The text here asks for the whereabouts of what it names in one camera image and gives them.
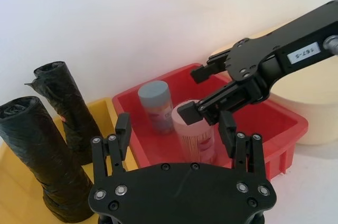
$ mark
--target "white wall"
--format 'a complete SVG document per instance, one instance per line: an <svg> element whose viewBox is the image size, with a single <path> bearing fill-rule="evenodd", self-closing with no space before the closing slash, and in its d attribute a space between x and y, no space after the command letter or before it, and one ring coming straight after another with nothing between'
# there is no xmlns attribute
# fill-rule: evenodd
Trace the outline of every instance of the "white wall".
<svg viewBox="0 0 338 224"><path fill-rule="evenodd" d="M55 60L85 101L113 96L328 1L0 0L0 103Z"/></svg>

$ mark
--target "rolled black bag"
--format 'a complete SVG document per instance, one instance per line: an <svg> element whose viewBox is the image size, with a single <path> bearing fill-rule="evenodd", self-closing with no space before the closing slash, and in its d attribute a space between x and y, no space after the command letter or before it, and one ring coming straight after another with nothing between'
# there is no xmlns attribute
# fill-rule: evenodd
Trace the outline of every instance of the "rolled black bag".
<svg viewBox="0 0 338 224"><path fill-rule="evenodd" d="M34 70L36 79L27 85L47 98L61 116L68 148L81 165L92 162L90 140L101 136L93 116L65 62L53 62Z"/></svg>
<svg viewBox="0 0 338 224"><path fill-rule="evenodd" d="M40 182L43 201L59 220L75 223L93 214L92 183L38 97L0 106L0 135Z"/></svg>

